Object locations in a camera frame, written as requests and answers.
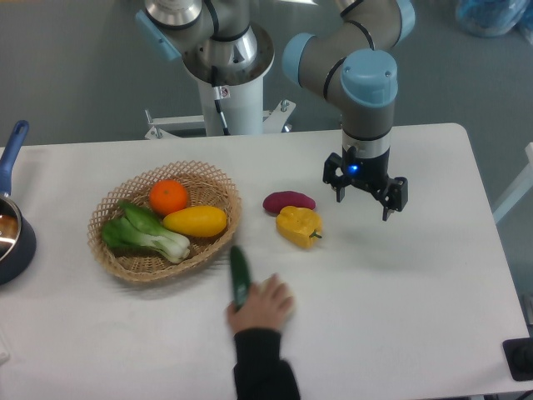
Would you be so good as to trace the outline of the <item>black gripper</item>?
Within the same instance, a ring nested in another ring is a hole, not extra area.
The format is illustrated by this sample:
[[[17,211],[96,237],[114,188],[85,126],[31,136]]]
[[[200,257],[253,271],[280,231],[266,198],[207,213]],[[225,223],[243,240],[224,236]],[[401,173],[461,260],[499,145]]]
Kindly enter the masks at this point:
[[[390,177],[390,148],[376,157],[363,157],[363,151],[350,146],[342,155],[332,152],[324,162],[322,181],[336,192],[336,201],[345,197],[345,188],[354,187],[370,193],[383,206],[382,221],[394,211],[402,211],[408,202],[406,177]]]

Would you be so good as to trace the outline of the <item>person's hand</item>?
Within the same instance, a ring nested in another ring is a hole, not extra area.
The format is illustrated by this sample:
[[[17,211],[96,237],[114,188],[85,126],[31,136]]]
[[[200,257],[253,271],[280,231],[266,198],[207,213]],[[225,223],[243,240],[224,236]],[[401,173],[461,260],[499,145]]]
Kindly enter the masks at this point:
[[[288,285],[277,274],[262,284],[249,287],[245,304],[236,310],[232,302],[227,308],[227,322],[233,334],[251,329],[280,332],[295,307]]]

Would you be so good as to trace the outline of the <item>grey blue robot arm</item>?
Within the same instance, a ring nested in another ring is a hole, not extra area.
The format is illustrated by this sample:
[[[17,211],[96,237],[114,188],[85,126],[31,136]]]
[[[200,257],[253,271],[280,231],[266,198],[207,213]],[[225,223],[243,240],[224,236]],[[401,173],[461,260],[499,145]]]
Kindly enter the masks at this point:
[[[408,200],[404,177],[390,177],[397,65],[390,49],[412,30],[408,1],[340,1],[341,26],[330,36],[294,36],[281,65],[288,79],[341,114],[342,150],[322,179],[343,199],[348,187],[370,193],[385,216]],[[263,78],[275,57],[268,32],[247,1],[147,1],[136,21],[165,58],[179,58],[197,81],[210,136],[263,133]]]

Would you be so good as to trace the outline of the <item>black sleeved forearm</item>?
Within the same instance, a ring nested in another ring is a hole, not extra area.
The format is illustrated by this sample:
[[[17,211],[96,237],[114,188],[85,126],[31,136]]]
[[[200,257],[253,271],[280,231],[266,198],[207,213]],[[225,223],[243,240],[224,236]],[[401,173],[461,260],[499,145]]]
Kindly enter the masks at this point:
[[[300,399],[296,377],[280,356],[281,334],[249,328],[234,335],[237,362],[233,368],[237,399]]]

